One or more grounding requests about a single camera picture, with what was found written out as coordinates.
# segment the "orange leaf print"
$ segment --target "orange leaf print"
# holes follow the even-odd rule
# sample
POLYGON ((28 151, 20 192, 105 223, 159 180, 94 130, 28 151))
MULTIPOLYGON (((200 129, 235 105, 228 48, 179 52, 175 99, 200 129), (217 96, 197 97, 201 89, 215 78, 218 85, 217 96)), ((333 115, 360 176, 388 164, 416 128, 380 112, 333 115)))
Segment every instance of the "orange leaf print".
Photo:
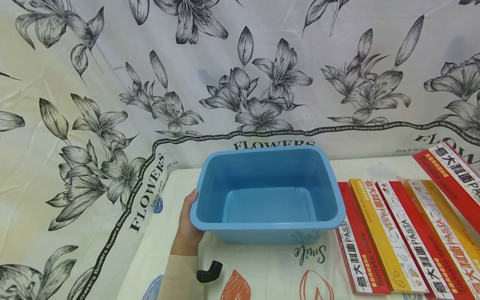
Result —
POLYGON ((220 300, 250 300, 250 295, 250 286, 247 281, 237 270, 233 270, 232 276, 223 288, 220 300))
POLYGON ((303 274, 299 293, 300 300, 335 300, 330 284, 313 270, 307 270, 303 274))

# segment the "hand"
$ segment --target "hand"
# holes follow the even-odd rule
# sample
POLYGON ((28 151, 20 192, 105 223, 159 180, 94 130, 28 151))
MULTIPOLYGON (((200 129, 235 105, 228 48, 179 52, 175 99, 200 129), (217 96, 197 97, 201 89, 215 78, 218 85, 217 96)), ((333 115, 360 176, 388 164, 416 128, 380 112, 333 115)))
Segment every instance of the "hand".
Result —
POLYGON ((198 230, 190 221, 190 209, 192 203, 197 200, 197 189, 193 190, 183 201, 183 206, 180 211, 179 229, 173 241, 172 251, 170 254, 197 256, 198 244, 204 237, 203 231, 198 230))

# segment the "floral backdrop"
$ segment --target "floral backdrop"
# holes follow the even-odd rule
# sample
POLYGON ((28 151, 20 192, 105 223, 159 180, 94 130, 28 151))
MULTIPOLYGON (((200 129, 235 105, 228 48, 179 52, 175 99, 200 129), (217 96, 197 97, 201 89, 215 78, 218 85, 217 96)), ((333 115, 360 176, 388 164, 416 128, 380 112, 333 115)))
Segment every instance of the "floral backdrop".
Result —
POLYGON ((115 298, 169 174, 215 151, 479 168, 478 3, 5 0, 0 299, 115 298))

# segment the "wrist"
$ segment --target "wrist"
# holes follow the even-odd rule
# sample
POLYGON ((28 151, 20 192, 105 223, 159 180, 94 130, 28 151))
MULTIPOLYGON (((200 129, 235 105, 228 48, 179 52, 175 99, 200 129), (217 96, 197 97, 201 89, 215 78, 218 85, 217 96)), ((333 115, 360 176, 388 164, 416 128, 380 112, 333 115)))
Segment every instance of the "wrist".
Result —
POLYGON ((198 243, 189 241, 178 234, 173 240, 172 250, 170 254, 182 256, 197 256, 198 243))

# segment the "black plastic clip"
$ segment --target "black plastic clip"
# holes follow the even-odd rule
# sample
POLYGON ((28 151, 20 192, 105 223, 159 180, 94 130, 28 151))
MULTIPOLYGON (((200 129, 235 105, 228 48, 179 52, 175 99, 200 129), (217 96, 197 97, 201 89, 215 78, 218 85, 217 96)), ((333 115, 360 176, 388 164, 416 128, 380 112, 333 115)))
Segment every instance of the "black plastic clip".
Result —
POLYGON ((208 271, 198 270, 197 280, 200 283, 212 282, 220 277, 223 265, 218 261, 212 261, 210 269, 208 271))

